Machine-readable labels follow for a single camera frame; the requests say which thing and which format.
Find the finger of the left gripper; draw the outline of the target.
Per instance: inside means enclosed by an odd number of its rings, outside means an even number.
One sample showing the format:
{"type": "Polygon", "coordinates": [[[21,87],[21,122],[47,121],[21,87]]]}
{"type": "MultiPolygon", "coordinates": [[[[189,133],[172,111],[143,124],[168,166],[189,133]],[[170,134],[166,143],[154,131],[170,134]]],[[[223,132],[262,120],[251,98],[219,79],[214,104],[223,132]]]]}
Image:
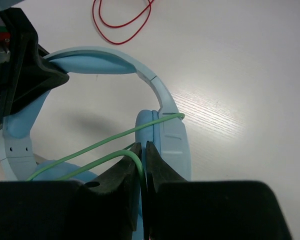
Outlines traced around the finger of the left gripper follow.
{"type": "Polygon", "coordinates": [[[20,8],[1,12],[11,33],[7,96],[3,116],[15,114],[49,90],[65,84],[68,74],[44,57],[37,31],[20,8]]]}

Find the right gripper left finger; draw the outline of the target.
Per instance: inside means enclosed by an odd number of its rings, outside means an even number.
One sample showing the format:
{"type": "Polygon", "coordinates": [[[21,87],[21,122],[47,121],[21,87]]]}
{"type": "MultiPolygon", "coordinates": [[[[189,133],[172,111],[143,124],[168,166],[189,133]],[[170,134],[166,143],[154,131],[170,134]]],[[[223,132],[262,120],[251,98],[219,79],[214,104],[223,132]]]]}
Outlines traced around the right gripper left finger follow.
{"type": "Polygon", "coordinates": [[[90,181],[0,182],[0,240],[130,240],[143,190],[141,153],[137,143],[88,164],[120,157],[90,181]]]}

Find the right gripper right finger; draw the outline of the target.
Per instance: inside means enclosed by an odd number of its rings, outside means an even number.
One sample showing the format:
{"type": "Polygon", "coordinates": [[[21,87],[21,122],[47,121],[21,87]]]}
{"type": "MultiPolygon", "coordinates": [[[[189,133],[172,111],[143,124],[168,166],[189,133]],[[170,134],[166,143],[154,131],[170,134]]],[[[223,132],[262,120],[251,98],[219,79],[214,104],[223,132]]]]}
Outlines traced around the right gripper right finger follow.
{"type": "Polygon", "coordinates": [[[146,144],[153,240],[290,240],[272,189],[253,180],[188,181],[146,144]]]}

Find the light blue headphones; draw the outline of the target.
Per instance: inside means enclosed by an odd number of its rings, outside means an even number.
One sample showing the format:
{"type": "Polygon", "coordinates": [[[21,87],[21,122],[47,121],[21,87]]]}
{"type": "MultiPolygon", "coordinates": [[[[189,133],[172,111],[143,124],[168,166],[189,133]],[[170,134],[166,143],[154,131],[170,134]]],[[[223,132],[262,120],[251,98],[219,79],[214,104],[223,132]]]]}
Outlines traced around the light blue headphones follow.
{"type": "MultiPolygon", "coordinates": [[[[69,73],[97,75],[137,74],[154,91],[159,110],[142,110],[131,132],[142,147],[152,142],[158,153],[183,177],[191,175],[191,157],[183,116],[161,79],[141,62],[127,54],[104,47],[73,47],[44,57],[50,63],[69,73]]],[[[69,158],[35,161],[30,131],[51,90],[15,114],[3,118],[0,130],[0,162],[8,182],[54,181],[68,176],[75,181],[91,181],[95,175],[86,168],[70,164],[69,158]]],[[[147,226],[139,223],[144,218],[141,209],[145,199],[138,198],[138,215],[133,236],[146,236],[147,226]]]]}

